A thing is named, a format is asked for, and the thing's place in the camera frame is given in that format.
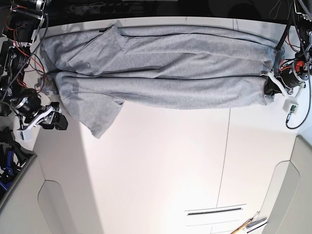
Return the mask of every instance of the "black cable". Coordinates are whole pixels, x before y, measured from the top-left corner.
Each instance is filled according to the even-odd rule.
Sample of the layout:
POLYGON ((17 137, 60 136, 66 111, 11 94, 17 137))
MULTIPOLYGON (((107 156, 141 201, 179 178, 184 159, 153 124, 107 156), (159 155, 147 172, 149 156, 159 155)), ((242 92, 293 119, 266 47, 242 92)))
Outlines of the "black cable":
POLYGON ((311 110, 311 97, 312 97, 312 90, 311 90, 311 78, 310 78, 310 63, 308 61, 308 58, 307 58, 307 52, 304 48, 304 44, 303 44, 303 41, 302 41, 302 38, 300 37, 300 34, 299 34, 299 31, 298 31, 298 27, 297 27, 297 24, 296 24, 296 20, 295 20, 295 17, 294 17, 294 11, 292 9, 292 20, 293 20, 293 24, 296 28, 296 32, 297 32, 297 35, 298 35, 298 38, 299 38, 299 41, 300 41, 300 45, 301 45, 301 49, 303 51, 303 55, 306 59, 306 62, 307 62, 307 69, 308 69, 308 81, 309 81, 309 90, 310 90, 310 94, 309 94, 309 107, 308 107, 308 111, 307 111, 307 114, 305 116, 305 118, 303 119, 303 121, 296 127, 289 127, 288 126, 288 120, 286 120, 285 124, 286 124, 286 127, 288 129, 291 129, 291 130, 294 130, 294 129, 297 129, 299 127, 302 126, 302 124, 305 123, 305 121, 307 120, 308 116, 309 116, 309 113, 310 113, 310 110, 311 110))
MULTIPOLYGON (((14 33, 16 33, 17 43, 18 43, 18 45, 20 46, 20 49, 21 49, 24 53, 26 53, 26 51, 23 50, 23 47, 22 47, 22 45, 21 45, 20 38, 19 38, 19 35, 18 35, 18 31, 15 30, 14 33)), ((42 67, 42 69, 43 69, 43 71, 41 71, 41 70, 39 70, 39 69, 34 68, 35 71, 37 71, 38 73, 41 73, 41 72, 43 73, 42 87, 40 87, 40 90, 38 91, 38 93, 40 93, 41 90, 42 90, 42 88, 43 88, 43 86, 44 86, 44 82, 45 82, 45 69, 44 69, 44 66, 43 66, 41 60, 39 59, 39 57, 38 57, 36 54, 34 54, 34 56, 38 59, 40 65, 41 65, 41 67, 42 67)))
POLYGON ((31 59, 31 57, 36 53, 36 51, 39 49, 40 45, 42 44, 47 32, 48 32, 48 27, 49 27, 49 17, 47 14, 45 14, 45 19, 46 19, 46 26, 45 26, 45 31, 44 34, 39 42, 39 44, 36 46, 36 48, 34 49, 34 51, 30 54, 29 58, 24 62, 24 64, 21 66, 21 68, 19 69, 19 71, 17 72, 17 74, 15 75, 15 77, 12 79, 12 81, 9 83, 8 87, 6 88, 4 94, 3 94, 3 98, 1 99, 1 102, 5 99, 6 94, 8 92, 9 86, 11 86, 13 84, 13 82, 18 78, 19 74, 22 72, 22 70, 24 69, 24 67, 26 66, 26 64, 29 62, 29 60, 31 59))
POLYGON ((285 27, 285 30, 284 30, 284 32, 283 32, 283 35, 282 35, 281 39, 279 40, 279 42, 278 42, 278 44, 277 44, 277 46, 276 46, 276 50, 281 50, 282 45, 284 44, 284 41, 285 41, 285 39, 286 39, 286 37, 287 37, 287 34, 288 34, 288 32, 289 32, 289 29, 290 29, 290 27, 291 27, 291 25, 292 25, 292 22, 293 22, 293 20, 292 20, 292 18, 289 16, 289 17, 288 17, 287 24, 286 24, 286 27, 285 27))

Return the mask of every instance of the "red wire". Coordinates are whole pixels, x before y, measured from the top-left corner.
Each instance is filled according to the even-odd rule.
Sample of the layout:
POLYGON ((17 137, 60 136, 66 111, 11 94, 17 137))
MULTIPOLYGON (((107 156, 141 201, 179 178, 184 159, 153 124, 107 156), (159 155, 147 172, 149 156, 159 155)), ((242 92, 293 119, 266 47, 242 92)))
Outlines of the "red wire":
POLYGON ((283 59, 281 62, 280 62, 280 64, 279 64, 279 69, 281 69, 281 65, 282 65, 282 63, 284 62, 284 61, 286 61, 286 59, 283 59))
POLYGON ((295 52, 300 52, 300 51, 294 49, 293 45, 292 45, 291 42, 289 41, 289 32, 288 32, 288 34, 287 34, 287 41, 288 41, 288 43, 289 43, 288 45, 291 47, 291 49, 292 49, 293 51, 295 51, 295 52))
POLYGON ((45 85, 46 81, 47 81, 47 76, 46 76, 46 74, 44 74, 42 88, 40 88, 39 90, 37 90, 37 92, 41 92, 41 90, 44 88, 44 85, 45 85))
MULTIPOLYGON (((24 51, 22 51, 21 49, 19 49, 19 47, 18 47, 18 45, 17 45, 17 43, 16 43, 16 39, 15 39, 15 32, 16 32, 16 31, 15 31, 15 29, 14 29, 14 30, 13 30, 13 39, 14 39, 14 45, 15 45, 15 47, 16 47, 16 48, 18 49, 18 51, 20 51, 23 55, 29 57, 28 54, 26 54, 24 51)), ((42 69, 42 71, 40 71, 40 70, 38 70, 38 69, 35 69, 31 64, 30 64, 30 66, 31 66, 34 70, 43 73, 43 74, 44 74, 43 79, 45 80, 45 79, 46 79, 46 75, 45 75, 45 72, 44 72, 44 68, 43 68, 35 59, 33 59, 32 57, 31 57, 31 59, 42 69)), ((27 86, 26 86, 26 84, 25 84, 24 82, 21 83, 21 82, 18 80, 18 84, 21 85, 21 86, 23 86, 23 87, 25 87, 25 88, 27 88, 27 86)))
MULTIPOLYGON (((285 41, 286 44, 290 45, 287 41, 285 41)), ((299 46, 296 46, 296 45, 292 45, 293 47, 296 47, 296 48, 300 48, 299 46)))
POLYGON ((280 71, 284 71, 285 69, 288 69, 288 68, 291 68, 291 67, 284 67, 284 68, 280 69, 280 71))
MULTIPOLYGON (((13 39, 14 39, 14 45, 15 47, 18 49, 18 51, 20 51, 23 55, 25 55, 26 57, 29 57, 28 54, 26 54, 24 51, 22 51, 21 49, 19 49, 16 40, 15 40, 15 30, 13 31, 13 39)), ((31 59, 43 70, 43 67, 33 58, 31 57, 31 59)))
MULTIPOLYGON (((18 9, 18 8, 27 8, 27 7, 24 7, 24 6, 17 6, 17 7, 14 7, 13 9, 11 9, 10 12, 12 12, 12 11, 14 11, 15 9, 18 9)), ((6 20, 7 20, 8 16, 9 16, 9 14, 7 14, 6 17, 4 18, 4 25, 5 25, 5 27, 6 27, 8 30, 13 31, 14 28, 10 28, 10 27, 7 25, 7 23, 6 23, 6 20)))

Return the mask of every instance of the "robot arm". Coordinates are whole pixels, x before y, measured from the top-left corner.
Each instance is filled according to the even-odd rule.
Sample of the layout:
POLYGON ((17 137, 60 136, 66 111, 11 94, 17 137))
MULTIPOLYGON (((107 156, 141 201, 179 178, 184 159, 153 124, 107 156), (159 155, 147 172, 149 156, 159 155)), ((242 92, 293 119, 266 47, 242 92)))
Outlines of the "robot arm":
POLYGON ((44 23, 44 9, 49 3, 50 0, 13 0, 2 33, 8 41, 0 53, 0 116, 8 116, 13 110, 19 118, 19 137, 25 141, 31 140, 30 130, 38 125, 57 130, 68 126, 58 102, 41 106, 39 91, 27 88, 23 82, 24 69, 35 52, 30 52, 30 46, 44 23))
POLYGON ((304 2, 301 0, 294 0, 292 4, 292 11, 289 16, 288 24, 282 35, 280 42, 276 49, 280 50, 286 37, 289 35, 289 28, 291 24, 294 24, 297 31, 300 47, 294 48, 290 42, 290 47, 296 52, 294 58, 284 59, 278 66, 278 69, 273 69, 268 73, 262 75, 268 77, 268 81, 264 87, 264 94, 273 96, 281 93, 285 98, 285 104, 283 109, 288 112, 286 119, 286 127, 289 129, 297 129, 306 121, 310 108, 311 108, 311 71, 312 71, 312 15, 304 2), (296 127, 289 127, 288 122, 291 115, 297 110, 297 99, 306 87, 306 81, 309 83, 310 100, 307 115, 304 120, 296 127), (293 95, 293 90, 298 87, 298 92, 293 95))

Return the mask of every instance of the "white surface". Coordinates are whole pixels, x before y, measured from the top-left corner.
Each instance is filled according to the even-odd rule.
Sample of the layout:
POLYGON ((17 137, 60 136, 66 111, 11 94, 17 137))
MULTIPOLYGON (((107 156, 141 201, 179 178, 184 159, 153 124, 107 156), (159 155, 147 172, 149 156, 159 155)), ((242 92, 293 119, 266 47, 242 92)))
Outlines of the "white surface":
POLYGON ((211 225, 198 225, 186 227, 186 234, 207 234, 211 232, 211 225))
POLYGON ((298 170, 293 166, 292 163, 290 163, 284 178, 284 182, 263 234, 277 233, 280 224, 283 221, 285 214, 287 213, 288 208, 296 194, 300 180, 301 176, 298 170))
MULTIPOLYGON (((247 20, 160 17, 57 26, 48 35, 105 28, 115 22, 117 26, 216 25, 276 40, 285 27, 247 20)), ((295 43, 293 31, 291 41, 295 43)), ((286 48, 286 57, 292 58, 286 48)), ((306 97, 304 90, 302 106, 290 124, 302 120, 306 97)), ((35 150, 46 179, 63 187, 80 233, 195 233, 182 225, 185 210, 247 204, 241 220, 228 229, 234 230, 261 209, 276 165, 291 157, 296 132, 286 129, 282 106, 283 97, 276 95, 269 106, 231 109, 228 128, 229 110, 166 110, 126 102, 100 140, 68 118, 65 132, 41 131, 35 150)), ((197 232, 209 233, 204 226, 197 232)))
POLYGON ((69 119, 65 132, 41 131, 35 150, 45 178, 63 187, 80 233, 97 221, 96 210, 85 210, 90 203, 107 233, 181 233, 185 210, 216 206, 228 114, 127 102, 100 140, 69 119))
POLYGON ((240 220, 246 205, 187 211, 186 226, 225 223, 240 220))
POLYGON ((45 181, 38 204, 52 234, 78 234, 67 206, 62 187, 55 181, 45 181))
POLYGON ((218 234, 232 234, 232 231, 228 231, 228 232, 218 232, 218 234))
POLYGON ((300 173, 300 184, 277 234, 311 233, 312 148, 300 137, 296 139, 291 162, 300 173))
POLYGON ((312 145, 312 115, 309 115, 307 123, 305 123, 299 134, 310 144, 312 145))
POLYGON ((258 220, 264 218, 264 217, 269 217, 273 206, 276 202, 277 196, 279 194, 279 191, 282 187, 288 166, 290 162, 285 161, 285 162, 280 162, 274 170, 272 180, 270 182, 270 186, 268 189, 268 192, 265 196, 265 200, 263 202, 263 205, 261 207, 261 212, 259 214, 258 220))
MULTIPOLYGON (((278 40, 285 26, 235 19, 234 28, 278 40)), ((285 57, 292 58, 289 46, 285 48, 285 57)), ((292 116, 290 124, 303 119, 307 91, 304 90, 300 99, 301 113, 292 116)), ((269 106, 231 109, 218 207, 246 203, 242 222, 260 211, 276 165, 291 158, 296 131, 285 127, 287 113, 282 111, 283 104, 284 98, 276 95, 275 102, 269 106)))
POLYGON ((51 234, 38 205, 43 183, 39 160, 35 158, 1 209, 1 234, 51 234))

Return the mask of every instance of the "gray fabric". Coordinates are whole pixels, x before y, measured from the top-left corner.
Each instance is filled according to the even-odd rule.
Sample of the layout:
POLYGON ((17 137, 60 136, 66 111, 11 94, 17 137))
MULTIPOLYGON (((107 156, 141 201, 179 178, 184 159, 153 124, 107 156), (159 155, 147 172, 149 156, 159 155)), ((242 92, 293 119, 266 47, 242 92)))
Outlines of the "gray fabric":
POLYGON ((266 105, 276 43, 205 26, 112 27, 47 38, 41 55, 69 114, 100 137, 124 100, 205 109, 266 105))

